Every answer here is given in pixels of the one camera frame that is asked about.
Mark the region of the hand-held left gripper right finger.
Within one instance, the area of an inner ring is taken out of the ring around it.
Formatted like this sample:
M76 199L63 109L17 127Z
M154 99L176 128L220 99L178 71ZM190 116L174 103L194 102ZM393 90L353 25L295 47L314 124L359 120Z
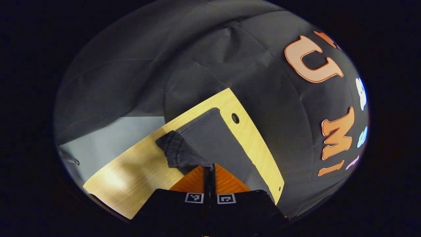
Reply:
M210 171L210 236L276 236L289 224L264 190L217 194L218 170Z

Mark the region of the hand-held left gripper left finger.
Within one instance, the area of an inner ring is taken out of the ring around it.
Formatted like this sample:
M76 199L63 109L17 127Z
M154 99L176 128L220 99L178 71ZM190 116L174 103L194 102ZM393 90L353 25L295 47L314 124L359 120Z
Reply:
M210 168L202 168L202 192L155 190L131 223L139 237L203 237L210 207Z

